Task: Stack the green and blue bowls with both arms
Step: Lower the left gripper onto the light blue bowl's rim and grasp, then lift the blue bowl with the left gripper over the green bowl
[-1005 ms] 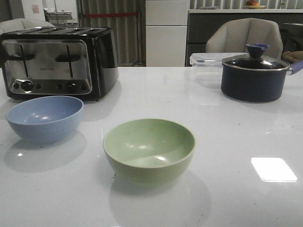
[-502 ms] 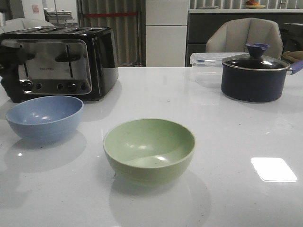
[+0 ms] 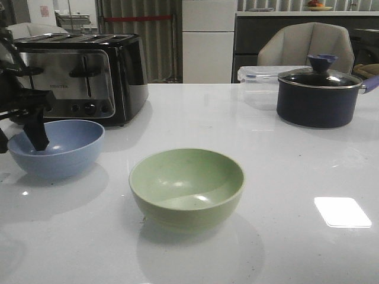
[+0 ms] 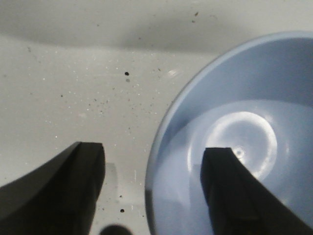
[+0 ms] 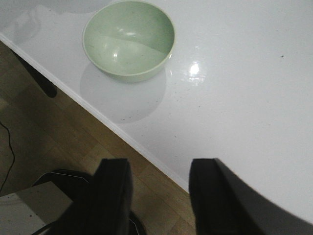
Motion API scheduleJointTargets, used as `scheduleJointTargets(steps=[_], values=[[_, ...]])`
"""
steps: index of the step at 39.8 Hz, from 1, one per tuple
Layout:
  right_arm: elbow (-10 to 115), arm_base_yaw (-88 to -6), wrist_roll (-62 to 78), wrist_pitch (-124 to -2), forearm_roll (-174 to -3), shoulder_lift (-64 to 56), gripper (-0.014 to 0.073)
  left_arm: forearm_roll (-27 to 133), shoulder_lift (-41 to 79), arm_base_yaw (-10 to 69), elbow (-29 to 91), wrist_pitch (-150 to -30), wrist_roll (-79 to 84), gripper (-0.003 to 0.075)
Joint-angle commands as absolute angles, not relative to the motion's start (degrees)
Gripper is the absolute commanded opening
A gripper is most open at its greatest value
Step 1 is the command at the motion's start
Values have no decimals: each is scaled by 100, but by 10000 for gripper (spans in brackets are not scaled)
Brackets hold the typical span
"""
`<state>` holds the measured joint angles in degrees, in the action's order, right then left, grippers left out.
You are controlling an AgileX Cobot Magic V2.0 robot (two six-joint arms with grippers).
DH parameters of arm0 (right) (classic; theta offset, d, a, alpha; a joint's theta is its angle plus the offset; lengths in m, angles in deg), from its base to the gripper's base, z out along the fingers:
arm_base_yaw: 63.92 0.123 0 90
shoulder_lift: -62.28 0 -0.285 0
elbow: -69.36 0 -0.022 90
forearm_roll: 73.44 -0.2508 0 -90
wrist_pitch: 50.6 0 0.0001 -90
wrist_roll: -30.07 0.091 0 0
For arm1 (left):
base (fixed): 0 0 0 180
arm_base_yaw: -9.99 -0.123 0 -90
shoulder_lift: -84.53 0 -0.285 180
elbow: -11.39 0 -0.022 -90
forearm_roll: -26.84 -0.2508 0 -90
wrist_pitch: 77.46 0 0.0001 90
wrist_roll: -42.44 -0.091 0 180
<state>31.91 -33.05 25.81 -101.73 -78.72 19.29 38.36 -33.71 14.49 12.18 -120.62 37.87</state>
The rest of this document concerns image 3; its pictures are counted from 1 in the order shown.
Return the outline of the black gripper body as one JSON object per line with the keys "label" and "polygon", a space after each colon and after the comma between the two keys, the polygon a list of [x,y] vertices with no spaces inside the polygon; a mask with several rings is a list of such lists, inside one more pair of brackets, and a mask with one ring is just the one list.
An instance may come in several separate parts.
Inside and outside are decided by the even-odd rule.
{"label": "black gripper body", "polygon": [[19,77],[41,73],[36,67],[28,67],[14,45],[12,33],[7,30],[5,10],[1,9],[1,119],[16,117],[24,126],[24,119],[30,111],[52,109],[56,98],[50,90],[25,88]]}

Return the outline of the black gripper finger view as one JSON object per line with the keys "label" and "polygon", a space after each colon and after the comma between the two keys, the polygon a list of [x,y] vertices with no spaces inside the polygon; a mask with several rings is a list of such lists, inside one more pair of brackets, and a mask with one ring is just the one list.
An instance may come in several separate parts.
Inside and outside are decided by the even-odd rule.
{"label": "black gripper finger view", "polygon": [[43,108],[37,108],[28,113],[24,119],[23,130],[35,150],[43,151],[47,148],[49,139],[44,127]]}

